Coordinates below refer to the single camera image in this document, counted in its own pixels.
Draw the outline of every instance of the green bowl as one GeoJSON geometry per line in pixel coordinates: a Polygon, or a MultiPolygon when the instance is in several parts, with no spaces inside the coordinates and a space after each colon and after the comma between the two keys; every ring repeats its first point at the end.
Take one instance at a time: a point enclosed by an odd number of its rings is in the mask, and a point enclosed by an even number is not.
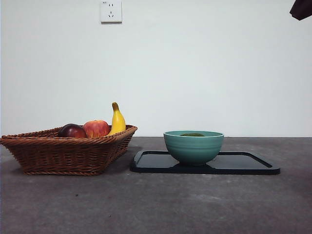
{"type": "Polygon", "coordinates": [[[173,158],[182,164],[200,166],[220,152],[224,135],[207,131],[170,131],[164,133],[165,144],[173,158]],[[181,136],[196,133],[204,136],[181,136]]]}

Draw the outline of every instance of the electrical socket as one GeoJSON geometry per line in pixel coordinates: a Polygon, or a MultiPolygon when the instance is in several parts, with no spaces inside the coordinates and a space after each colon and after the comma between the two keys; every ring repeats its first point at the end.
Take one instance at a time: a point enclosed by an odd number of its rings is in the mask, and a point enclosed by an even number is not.
{"type": "Polygon", "coordinates": [[[121,23],[121,0],[102,1],[100,4],[100,20],[101,23],[121,23]]]}

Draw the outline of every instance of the dark red apple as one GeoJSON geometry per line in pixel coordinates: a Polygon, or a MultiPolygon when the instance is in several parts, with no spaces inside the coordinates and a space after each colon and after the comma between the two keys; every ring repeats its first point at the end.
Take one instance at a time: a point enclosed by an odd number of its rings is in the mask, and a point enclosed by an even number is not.
{"type": "Polygon", "coordinates": [[[108,123],[104,120],[88,121],[83,128],[90,138],[106,136],[111,130],[108,123]]]}
{"type": "Polygon", "coordinates": [[[69,123],[63,126],[58,131],[58,137],[76,137],[76,138],[84,138],[87,137],[87,134],[82,126],[69,123]]]}

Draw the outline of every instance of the wicker basket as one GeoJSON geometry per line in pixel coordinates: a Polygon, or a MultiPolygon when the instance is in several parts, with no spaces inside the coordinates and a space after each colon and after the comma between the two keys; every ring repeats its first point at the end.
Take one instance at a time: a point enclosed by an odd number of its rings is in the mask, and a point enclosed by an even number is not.
{"type": "Polygon", "coordinates": [[[98,138],[57,137],[59,129],[2,136],[0,144],[25,174],[95,176],[127,151],[137,127],[98,138]]]}

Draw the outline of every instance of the concrete surface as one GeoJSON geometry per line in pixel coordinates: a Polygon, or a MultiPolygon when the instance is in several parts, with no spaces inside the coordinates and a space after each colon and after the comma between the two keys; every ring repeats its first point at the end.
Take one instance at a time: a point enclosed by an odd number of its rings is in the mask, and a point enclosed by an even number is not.
{"type": "Polygon", "coordinates": [[[279,175],[133,173],[139,150],[166,148],[134,137],[104,174],[62,176],[24,175],[2,148],[1,233],[312,233],[312,138],[225,138],[223,151],[257,153],[279,175]]]}

